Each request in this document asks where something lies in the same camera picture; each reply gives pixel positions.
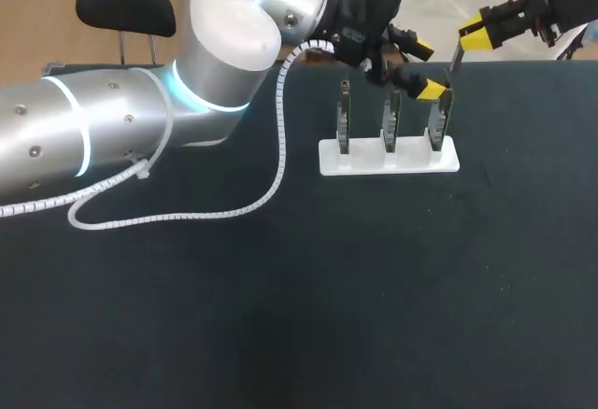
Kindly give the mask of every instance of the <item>screw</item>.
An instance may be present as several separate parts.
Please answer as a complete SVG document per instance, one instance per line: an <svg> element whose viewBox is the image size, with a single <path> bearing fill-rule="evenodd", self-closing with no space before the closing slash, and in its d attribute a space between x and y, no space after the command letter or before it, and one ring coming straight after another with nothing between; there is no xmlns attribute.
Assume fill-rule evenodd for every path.
<svg viewBox="0 0 598 409"><path fill-rule="evenodd" d="M29 156L36 158L41 155L41 147L40 146L33 146L29 149Z"/></svg>
<svg viewBox="0 0 598 409"><path fill-rule="evenodd" d="M297 25L297 22L297 18L293 14L288 14L284 18L284 24L287 26L287 28L294 28Z"/></svg>

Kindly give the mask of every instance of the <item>black chair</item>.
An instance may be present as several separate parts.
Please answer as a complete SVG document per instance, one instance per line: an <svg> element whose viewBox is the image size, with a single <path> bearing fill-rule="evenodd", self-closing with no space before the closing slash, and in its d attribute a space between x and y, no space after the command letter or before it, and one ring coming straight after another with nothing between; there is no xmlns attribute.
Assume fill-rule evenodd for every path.
<svg viewBox="0 0 598 409"><path fill-rule="evenodd" d="M119 32L121 64L124 64L124 33L149 36L151 60L157 64L154 37L172 37L177 31L170 0L77 0L79 19L94 28Z"/></svg>

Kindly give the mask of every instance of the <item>dark table surface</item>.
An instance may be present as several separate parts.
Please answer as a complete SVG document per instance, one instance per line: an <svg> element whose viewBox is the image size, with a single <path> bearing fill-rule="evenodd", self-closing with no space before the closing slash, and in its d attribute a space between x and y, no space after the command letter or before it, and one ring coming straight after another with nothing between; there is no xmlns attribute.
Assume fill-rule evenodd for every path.
<svg viewBox="0 0 598 409"><path fill-rule="evenodd" d="M380 91L296 67L287 175L250 216L0 221L0 407L595 408L598 63L467 64L445 176L320 176L346 76L354 135L377 133ZM274 81L225 144L167 152L81 217L260 197ZM419 134L428 108L404 104Z"/></svg>

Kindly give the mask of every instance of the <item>white holder base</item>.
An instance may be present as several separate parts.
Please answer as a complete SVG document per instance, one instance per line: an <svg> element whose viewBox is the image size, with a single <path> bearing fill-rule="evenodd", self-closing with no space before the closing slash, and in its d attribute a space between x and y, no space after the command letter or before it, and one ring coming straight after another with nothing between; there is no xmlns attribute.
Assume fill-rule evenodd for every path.
<svg viewBox="0 0 598 409"><path fill-rule="evenodd" d="M351 138L350 154L341 155L337 140L320 141L323 176L373 176L381 174L456 173L459 157L451 137L441 152L432 151L428 129L423 136L399 137L396 152L389 154L380 138Z"/></svg>

